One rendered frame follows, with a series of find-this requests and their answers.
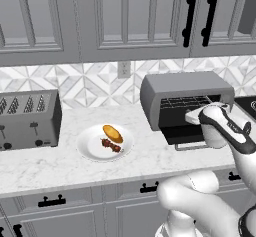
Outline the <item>grey toaster oven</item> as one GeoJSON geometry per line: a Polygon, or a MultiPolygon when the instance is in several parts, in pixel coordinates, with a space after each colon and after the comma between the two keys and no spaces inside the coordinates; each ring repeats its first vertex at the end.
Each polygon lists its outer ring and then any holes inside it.
{"type": "Polygon", "coordinates": [[[148,74],[140,89],[140,102],[153,131],[159,130],[161,100],[219,95],[219,101],[233,107],[234,88],[215,72],[148,74]]]}

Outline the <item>brown kebab skewer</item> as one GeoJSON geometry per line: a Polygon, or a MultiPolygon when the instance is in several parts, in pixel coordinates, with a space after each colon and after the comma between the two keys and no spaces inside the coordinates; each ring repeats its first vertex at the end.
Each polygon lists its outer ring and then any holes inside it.
{"type": "Polygon", "coordinates": [[[108,139],[102,139],[101,140],[102,146],[107,148],[110,147],[113,152],[119,153],[121,151],[121,147],[118,145],[113,144],[110,140],[108,139]]]}

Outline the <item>grey lower cupboard door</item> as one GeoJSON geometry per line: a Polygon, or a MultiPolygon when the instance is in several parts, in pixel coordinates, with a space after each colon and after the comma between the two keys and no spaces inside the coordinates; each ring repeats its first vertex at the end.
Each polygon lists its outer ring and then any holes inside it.
{"type": "Polygon", "coordinates": [[[155,237],[168,211],[155,198],[108,202],[108,237],[155,237]]]}
{"type": "Polygon", "coordinates": [[[23,237],[105,237],[102,205],[8,216],[7,222],[21,224],[23,237]]]}

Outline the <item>grey four-slot toaster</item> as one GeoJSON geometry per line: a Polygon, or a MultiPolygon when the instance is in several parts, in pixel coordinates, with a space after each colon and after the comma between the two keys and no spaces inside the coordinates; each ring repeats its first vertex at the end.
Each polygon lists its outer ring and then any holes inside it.
{"type": "Polygon", "coordinates": [[[0,93],[0,151],[4,143],[11,143],[9,150],[56,147],[59,143],[62,108],[57,89],[0,93]],[[31,128],[30,123],[38,127],[31,128]]]}

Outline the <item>grey wall outlet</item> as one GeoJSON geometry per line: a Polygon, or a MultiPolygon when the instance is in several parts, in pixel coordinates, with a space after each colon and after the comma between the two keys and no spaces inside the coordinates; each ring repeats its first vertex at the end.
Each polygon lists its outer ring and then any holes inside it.
{"type": "Polygon", "coordinates": [[[117,76],[119,79],[129,78],[131,75],[131,62],[119,61],[117,67],[117,76]]]}

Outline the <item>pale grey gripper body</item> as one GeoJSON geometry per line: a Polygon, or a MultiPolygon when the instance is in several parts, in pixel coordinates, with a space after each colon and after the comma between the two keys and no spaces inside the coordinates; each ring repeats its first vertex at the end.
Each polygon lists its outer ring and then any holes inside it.
{"type": "Polygon", "coordinates": [[[194,124],[194,125],[199,125],[199,124],[208,124],[209,123],[209,118],[207,116],[207,113],[211,109],[210,106],[203,106],[200,107],[196,110],[187,112],[185,114],[185,120],[188,123],[194,124]]]}

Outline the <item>white round plate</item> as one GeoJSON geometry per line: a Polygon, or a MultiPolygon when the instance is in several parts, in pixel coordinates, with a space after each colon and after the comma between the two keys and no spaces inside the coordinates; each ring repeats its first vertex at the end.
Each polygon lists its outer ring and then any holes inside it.
{"type": "Polygon", "coordinates": [[[127,155],[133,148],[134,137],[132,133],[117,124],[110,124],[113,126],[123,137],[121,144],[111,141],[103,131],[104,124],[94,125],[84,130],[77,138],[77,150],[80,154],[92,161],[97,162],[110,162],[115,161],[127,155]],[[101,140],[108,139],[113,144],[121,147],[119,153],[112,151],[110,147],[103,147],[101,140]]]}

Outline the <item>grey cupboard door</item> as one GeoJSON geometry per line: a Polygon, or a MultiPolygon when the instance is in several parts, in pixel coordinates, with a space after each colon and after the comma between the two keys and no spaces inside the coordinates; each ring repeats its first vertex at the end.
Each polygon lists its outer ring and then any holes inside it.
{"type": "Polygon", "coordinates": [[[191,33],[191,57],[213,57],[256,54],[256,20],[250,34],[238,31],[245,0],[217,0],[209,44],[202,46],[201,30],[206,25],[209,4],[197,0],[191,33]]]}
{"type": "Polygon", "coordinates": [[[108,237],[155,237],[168,211],[155,198],[108,202],[108,237]]]}
{"type": "Polygon", "coordinates": [[[185,58],[187,0],[77,0],[84,62],[185,58]]]}
{"type": "Polygon", "coordinates": [[[23,237],[105,237],[102,205],[8,216],[7,222],[21,224],[23,237]]]}
{"type": "Polygon", "coordinates": [[[79,61],[73,0],[0,0],[0,67],[79,61]]]}

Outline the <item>dark grey range hood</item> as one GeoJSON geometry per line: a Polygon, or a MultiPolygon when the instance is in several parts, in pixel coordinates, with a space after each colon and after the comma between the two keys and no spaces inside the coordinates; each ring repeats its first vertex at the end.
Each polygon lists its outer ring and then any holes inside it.
{"type": "Polygon", "coordinates": [[[245,0],[238,31],[242,34],[252,32],[256,20],[256,0],[245,0]]]}

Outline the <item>grey drawer front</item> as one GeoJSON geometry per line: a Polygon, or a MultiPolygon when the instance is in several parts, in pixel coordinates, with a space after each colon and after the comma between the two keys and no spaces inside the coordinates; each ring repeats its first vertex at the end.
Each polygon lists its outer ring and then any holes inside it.
{"type": "Polygon", "coordinates": [[[233,172],[235,175],[239,175],[236,169],[221,169],[215,170],[214,173],[219,180],[219,191],[220,192],[231,192],[238,189],[244,189],[245,184],[241,180],[230,181],[228,179],[229,172],[233,172]]]}
{"type": "Polygon", "coordinates": [[[100,187],[86,187],[48,193],[31,194],[18,196],[13,199],[16,213],[36,212],[42,210],[51,210],[54,208],[73,207],[76,205],[91,205],[101,203],[102,201],[103,199],[100,187]],[[38,202],[42,201],[44,196],[47,196],[49,200],[52,200],[57,199],[59,194],[61,194],[66,199],[65,204],[42,208],[38,206],[38,202]]]}
{"type": "Polygon", "coordinates": [[[156,181],[158,181],[160,184],[165,181],[165,178],[146,179],[146,180],[118,183],[115,185],[113,190],[113,200],[124,201],[124,200],[155,198],[157,196],[157,190],[156,192],[151,192],[151,193],[140,193],[140,188],[142,187],[143,183],[146,183],[148,186],[153,186],[156,181]]]}

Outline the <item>black hob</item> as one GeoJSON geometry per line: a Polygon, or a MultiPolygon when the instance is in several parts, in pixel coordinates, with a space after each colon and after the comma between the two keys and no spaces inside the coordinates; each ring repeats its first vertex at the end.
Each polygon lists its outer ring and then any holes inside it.
{"type": "Polygon", "coordinates": [[[236,97],[236,105],[256,122],[256,95],[236,97]]]}

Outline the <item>golden baguette bread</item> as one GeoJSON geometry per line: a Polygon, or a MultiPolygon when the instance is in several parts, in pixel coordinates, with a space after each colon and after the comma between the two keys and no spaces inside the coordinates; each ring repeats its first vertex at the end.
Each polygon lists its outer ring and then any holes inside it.
{"type": "Polygon", "coordinates": [[[123,142],[123,137],[121,134],[111,125],[104,125],[103,131],[106,136],[113,142],[121,144],[123,142]]]}

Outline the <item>grey upper cupboard door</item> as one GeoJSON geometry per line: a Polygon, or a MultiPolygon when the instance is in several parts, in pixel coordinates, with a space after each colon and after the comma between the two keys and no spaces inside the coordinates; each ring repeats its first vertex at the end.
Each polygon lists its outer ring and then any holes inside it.
{"type": "Polygon", "coordinates": [[[217,0],[209,44],[202,46],[201,30],[206,25],[209,4],[197,0],[191,33],[191,57],[213,57],[256,54],[256,20],[250,34],[238,31],[245,0],[217,0]]]}
{"type": "Polygon", "coordinates": [[[0,0],[0,67],[79,61],[73,0],[0,0]]]}
{"type": "Polygon", "coordinates": [[[84,62],[185,58],[187,0],[77,0],[84,62]]]}

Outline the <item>black toaster oven door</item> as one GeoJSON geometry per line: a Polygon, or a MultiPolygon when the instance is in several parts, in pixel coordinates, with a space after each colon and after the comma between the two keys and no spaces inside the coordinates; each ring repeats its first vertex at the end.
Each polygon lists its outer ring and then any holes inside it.
{"type": "Polygon", "coordinates": [[[204,140],[200,125],[164,127],[161,132],[169,145],[202,142],[204,140]]]}

